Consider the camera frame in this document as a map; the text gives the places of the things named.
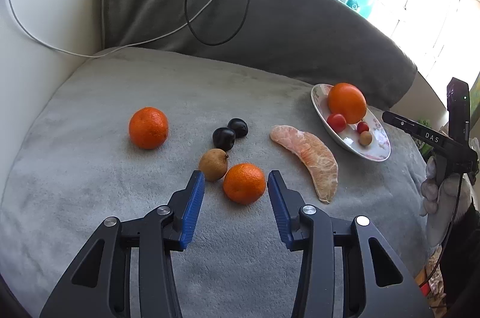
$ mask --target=silver bolt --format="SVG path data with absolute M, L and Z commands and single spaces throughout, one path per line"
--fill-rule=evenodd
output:
M 117 218 L 115 217 L 108 217 L 107 219 L 105 219 L 103 221 L 103 224 L 106 226 L 106 227 L 112 227 L 112 226 L 115 226 L 117 224 Z
M 359 224 L 360 226 L 368 226 L 370 224 L 370 219 L 364 217 L 363 215 L 360 215 L 359 217 L 357 217 L 357 224 Z
M 315 214 L 317 212 L 317 209 L 309 204 L 307 204 L 306 206 L 303 206 L 301 210 L 305 214 L 309 214 L 309 215 Z
M 158 215 L 167 215 L 170 212 L 169 206 L 160 206 L 157 208 Z

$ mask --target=white cable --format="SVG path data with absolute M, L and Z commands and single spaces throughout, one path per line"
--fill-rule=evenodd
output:
M 213 0 L 209 0 L 207 4 L 205 4 L 202 9 L 200 11 L 197 12 L 197 14 L 190 19 L 190 22 L 192 22 L 196 17 L 198 17 L 202 11 L 207 8 L 211 3 L 212 3 Z M 13 15 L 13 18 L 15 19 L 15 21 L 17 22 L 17 24 L 20 26 L 20 28 L 23 30 L 23 32 L 25 32 L 25 34 L 27 34 L 30 38 L 32 38 L 34 41 L 36 41 L 37 43 L 41 44 L 42 46 L 44 47 L 47 47 L 49 49 L 52 49 L 52 50 L 56 50 L 56 51 L 59 51 L 59 52 L 62 52 L 62 53 L 66 53 L 66 54 L 70 54 L 70 55 L 75 55 L 77 57 L 84 57 L 84 58 L 100 58 L 100 57 L 105 57 L 106 55 L 108 54 L 111 54 L 111 53 L 114 53 L 114 52 L 117 52 L 121 49 L 124 49 L 126 47 L 132 47 L 132 46 L 138 46 L 138 45 L 141 45 L 141 44 L 144 44 L 144 43 L 149 43 L 149 42 L 153 42 L 153 41 L 157 41 L 158 39 L 161 39 L 161 38 L 165 38 L 165 37 L 168 37 L 169 35 L 172 35 L 174 34 L 175 32 L 177 31 L 180 31 L 181 29 L 183 29 L 184 27 L 187 26 L 187 24 L 185 23 L 184 25 L 180 26 L 178 29 L 175 29 L 173 31 L 170 31 L 168 32 L 167 34 L 164 34 L 164 35 L 160 35 L 159 37 L 156 37 L 156 38 L 152 38 L 152 39 L 149 39 L 148 41 L 143 41 L 143 42 L 136 42 L 136 43 L 131 43 L 131 44 L 127 44 L 125 46 L 120 46 L 120 47 L 117 47 L 116 49 L 113 49 L 111 51 L 109 51 L 108 53 L 105 53 L 105 54 L 101 54 L 101 55 L 86 55 L 86 54 L 78 54 L 78 53 L 72 53 L 72 52 L 69 52 L 68 50 L 63 50 L 63 49 L 60 49 L 58 47 L 54 47 L 54 46 L 51 46 L 49 45 L 48 43 L 45 43 L 43 41 L 40 41 L 37 37 L 35 37 L 34 35 L 32 35 L 23 25 L 22 23 L 20 22 L 20 20 L 18 19 L 17 17 L 17 14 L 15 13 L 15 10 L 14 10 L 14 6 L 12 5 L 11 3 L 11 0 L 8 0 L 8 4 L 10 5 L 10 10 L 11 10 L 11 14 Z

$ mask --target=blue gripper pad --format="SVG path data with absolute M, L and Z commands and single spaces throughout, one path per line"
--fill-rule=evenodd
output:
M 180 248 L 185 249 L 194 237 L 198 214 L 202 206 L 203 194 L 205 193 L 205 176 L 200 172 L 191 190 L 190 199 L 187 203 L 182 219 Z
M 287 249 L 292 249 L 293 235 L 290 228 L 290 215 L 273 172 L 268 174 L 267 185 L 268 196 L 270 196 L 270 203 L 272 204 L 280 239 L 285 244 Z

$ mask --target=orange fruit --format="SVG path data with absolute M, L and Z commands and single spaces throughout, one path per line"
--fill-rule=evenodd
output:
M 357 87 L 340 82 L 328 93 L 328 108 L 332 114 L 342 114 L 349 125 L 354 125 L 367 113 L 367 102 Z
M 265 192 L 266 182 L 262 170 L 250 163 L 232 166 L 223 180 L 223 192 L 231 201 L 251 204 Z
M 131 141 L 139 148 L 154 149 L 167 139 L 169 121 L 157 108 L 145 107 L 131 117 L 128 133 Z

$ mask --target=gloved hand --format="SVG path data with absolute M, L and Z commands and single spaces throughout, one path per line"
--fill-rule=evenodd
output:
M 427 162 L 427 179 L 421 184 L 420 190 L 423 202 L 420 205 L 420 215 L 428 215 L 427 241 L 430 246 L 437 246 L 446 236 L 448 224 L 452 220 L 455 202 L 457 201 L 459 174 L 451 174 L 441 184 L 440 188 L 435 183 L 437 167 L 435 160 L 430 157 Z M 472 203 L 472 185 L 466 174 L 463 175 L 460 200 L 454 223 L 459 221 Z

